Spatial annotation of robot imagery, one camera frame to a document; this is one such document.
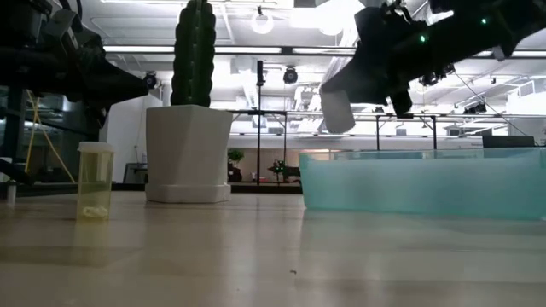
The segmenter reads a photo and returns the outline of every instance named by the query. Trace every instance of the potted plant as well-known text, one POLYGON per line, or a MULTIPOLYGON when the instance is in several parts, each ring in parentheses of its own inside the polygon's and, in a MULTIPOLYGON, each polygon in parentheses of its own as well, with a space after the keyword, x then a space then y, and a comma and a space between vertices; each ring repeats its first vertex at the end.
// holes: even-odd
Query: potted plant
POLYGON ((228 182, 242 182, 241 169, 237 165, 245 158, 245 153, 239 149, 228 150, 228 182))
POLYGON ((228 161, 233 165, 237 166, 241 160, 245 159, 245 153, 239 149, 230 149, 228 150, 228 161))
POLYGON ((190 0, 180 14, 171 106, 147 110, 148 200, 229 199, 225 166, 233 115, 209 108, 215 25, 212 5, 206 0, 190 0))

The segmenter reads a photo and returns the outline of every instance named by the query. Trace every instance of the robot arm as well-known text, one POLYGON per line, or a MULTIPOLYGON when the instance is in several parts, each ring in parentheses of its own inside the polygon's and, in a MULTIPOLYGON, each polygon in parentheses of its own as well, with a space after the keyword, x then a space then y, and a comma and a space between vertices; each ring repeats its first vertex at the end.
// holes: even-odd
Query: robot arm
POLYGON ((82 26, 67 0, 61 4, 52 14, 47 0, 3 1, 0 84, 83 101, 102 126, 113 104, 145 96, 148 87, 110 64, 101 37, 82 26))
POLYGON ((501 61, 546 27, 546 0, 431 0, 430 5, 434 13, 453 15, 429 26, 412 20, 400 0, 357 13, 357 51, 322 91, 343 91, 352 103, 386 105, 390 97, 403 117, 412 106, 411 80, 433 85, 455 71, 453 63, 488 49, 501 61))

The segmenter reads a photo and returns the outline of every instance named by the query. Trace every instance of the ceiling light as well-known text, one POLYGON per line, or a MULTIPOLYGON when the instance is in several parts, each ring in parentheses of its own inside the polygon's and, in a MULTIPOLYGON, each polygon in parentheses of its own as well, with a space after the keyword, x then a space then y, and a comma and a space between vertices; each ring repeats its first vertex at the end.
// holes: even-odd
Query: ceiling light
POLYGON ((331 56, 353 56, 355 48, 294 48, 293 52, 299 55, 331 55, 331 56))
POLYGON ((319 31, 328 36, 336 36, 340 34, 343 31, 343 26, 336 25, 335 23, 331 23, 327 26, 322 26, 319 31))
POLYGON ((217 55, 279 55, 281 47, 215 47, 217 55))
POLYGON ((475 55, 476 57, 492 57, 493 56, 493 51, 482 51, 480 53, 478 53, 477 55, 475 55))
POLYGON ((516 50, 512 54, 512 56, 515 57, 523 57, 523 58, 540 58, 540 57, 546 57, 546 51, 533 51, 533 50, 516 50))
MULTIPOLYGON (((189 0, 101 0, 103 3, 128 3, 128 4, 186 4, 189 0)), ((241 5, 241 6, 255 6, 257 4, 262 7, 275 7, 278 3, 275 1, 267 0, 208 0, 212 5, 214 4, 227 4, 227 5, 241 5)))
POLYGON ((250 20, 250 25, 257 34, 267 34, 273 30, 273 16, 267 12, 265 14, 255 12, 250 20), (265 23, 259 25, 258 18, 266 18, 265 23))
MULTIPOLYGON (((174 54, 173 46, 104 46, 104 50, 114 54, 174 54)), ((217 55, 279 55, 280 47, 237 47, 219 46, 217 55)))
POLYGON ((117 54, 173 54, 173 46, 104 46, 108 53, 117 54))

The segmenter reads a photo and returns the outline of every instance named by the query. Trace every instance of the white pot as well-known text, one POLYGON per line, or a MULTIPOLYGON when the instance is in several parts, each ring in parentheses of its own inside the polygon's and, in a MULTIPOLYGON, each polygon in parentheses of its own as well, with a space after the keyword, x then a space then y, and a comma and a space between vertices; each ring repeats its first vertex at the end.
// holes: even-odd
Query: white pot
POLYGON ((151 107, 146 117, 148 200, 229 200, 227 147, 232 113, 200 106, 151 107))

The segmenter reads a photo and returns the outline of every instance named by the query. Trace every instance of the metal pole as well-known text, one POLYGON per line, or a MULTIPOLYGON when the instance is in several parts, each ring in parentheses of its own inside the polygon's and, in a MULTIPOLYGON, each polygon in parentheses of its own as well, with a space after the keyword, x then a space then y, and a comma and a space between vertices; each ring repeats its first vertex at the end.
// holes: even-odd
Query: metal pole
POLYGON ((287 173, 287 170, 286 170, 286 167, 287 167, 287 129, 288 129, 288 113, 284 113, 284 155, 283 155, 283 159, 284 159, 285 169, 283 170, 283 173, 282 173, 282 181, 283 182, 287 181, 287 178, 285 177, 285 175, 287 173))
POLYGON ((432 116, 433 119, 433 140, 434 140, 434 150, 438 149, 438 136, 436 134, 436 116, 432 116))
POLYGON ((287 164, 287 128, 288 128, 288 114, 284 114, 284 165, 287 164))
POLYGON ((10 157, 15 163, 20 156, 25 131, 26 92, 23 89, 11 87, 8 93, 8 110, 6 113, 6 128, 3 139, 3 156, 10 157))
POLYGON ((381 129, 381 127, 379 126, 379 116, 376 116, 375 117, 375 138, 377 140, 377 151, 381 150, 380 138, 379 138, 379 130, 380 129, 381 129))
POLYGON ((262 86, 258 85, 258 161, 256 163, 256 184, 259 185, 260 151, 262 141, 262 86))

